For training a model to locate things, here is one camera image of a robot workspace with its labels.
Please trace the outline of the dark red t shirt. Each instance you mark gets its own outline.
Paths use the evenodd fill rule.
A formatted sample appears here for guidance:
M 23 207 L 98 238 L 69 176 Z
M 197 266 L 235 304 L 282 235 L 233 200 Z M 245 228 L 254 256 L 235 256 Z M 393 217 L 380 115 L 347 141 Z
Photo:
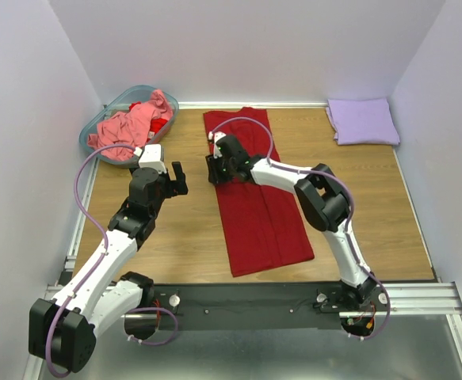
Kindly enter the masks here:
M 265 109 L 209 111 L 203 117 L 206 132 L 225 123 L 220 130 L 235 135 L 249 155 L 268 152 L 269 137 L 258 126 L 269 126 Z M 294 195 L 234 180 L 217 185 L 216 197 L 234 277 L 315 258 Z

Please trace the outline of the pink t shirt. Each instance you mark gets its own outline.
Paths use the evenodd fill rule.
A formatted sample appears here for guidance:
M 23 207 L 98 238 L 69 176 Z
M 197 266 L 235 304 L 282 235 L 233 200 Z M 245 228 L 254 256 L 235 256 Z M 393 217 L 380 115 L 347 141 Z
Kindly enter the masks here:
M 97 123 L 97 130 L 89 133 L 83 141 L 93 150 L 116 144 L 144 147 L 160 135 L 159 132 L 152 139 L 148 138 L 151 121 L 163 118 L 168 120 L 168 124 L 173 117 L 174 110 L 166 95 L 155 89 L 147 101 L 132 102 L 127 112 L 117 111 L 107 120 Z

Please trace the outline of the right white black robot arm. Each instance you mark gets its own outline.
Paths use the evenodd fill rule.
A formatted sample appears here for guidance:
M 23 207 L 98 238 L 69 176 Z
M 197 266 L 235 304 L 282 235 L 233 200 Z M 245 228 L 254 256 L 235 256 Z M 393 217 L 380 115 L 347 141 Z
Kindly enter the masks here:
M 232 180 L 267 186 L 297 197 L 309 225 L 321 232 L 337 262 L 342 302 L 351 310 L 368 304 L 377 286 L 354 236 L 354 201 L 349 189 L 324 164 L 311 169 L 249 155 L 235 135 L 210 132 L 212 153 L 206 157 L 208 180 Z

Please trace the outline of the folded lavender t shirt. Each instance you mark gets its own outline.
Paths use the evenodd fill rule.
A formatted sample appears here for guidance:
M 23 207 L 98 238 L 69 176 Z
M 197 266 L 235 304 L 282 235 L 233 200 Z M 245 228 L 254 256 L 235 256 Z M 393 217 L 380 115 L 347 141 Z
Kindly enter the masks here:
M 329 99 L 326 115 L 339 146 L 400 144 L 385 97 L 364 101 Z

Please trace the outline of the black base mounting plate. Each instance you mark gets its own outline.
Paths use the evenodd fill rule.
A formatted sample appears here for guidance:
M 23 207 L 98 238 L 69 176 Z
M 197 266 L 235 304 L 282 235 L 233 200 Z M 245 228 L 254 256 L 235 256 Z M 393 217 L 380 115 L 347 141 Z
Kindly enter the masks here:
M 351 328 L 365 335 L 368 321 L 388 308 L 379 287 L 353 291 L 340 282 L 156 284 L 140 306 L 170 314 L 134 313 L 125 322 L 133 332 Z

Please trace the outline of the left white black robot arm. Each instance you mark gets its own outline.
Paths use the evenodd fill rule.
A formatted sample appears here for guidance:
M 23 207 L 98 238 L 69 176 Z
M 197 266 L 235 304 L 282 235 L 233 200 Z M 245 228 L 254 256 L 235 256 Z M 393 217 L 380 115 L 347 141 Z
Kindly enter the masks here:
M 164 200 L 188 192 L 181 163 L 173 172 L 146 166 L 132 172 L 129 194 L 111 218 L 101 244 L 80 272 L 52 299 L 37 299 L 29 311 L 29 353 L 44 359 L 49 372 L 65 378 L 79 372 L 97 338 L 122 315 L 147 313 L 155 320 L 174 313 L 155 298 L 152 279 L 129 272 L 107 287 L 150 237 Z

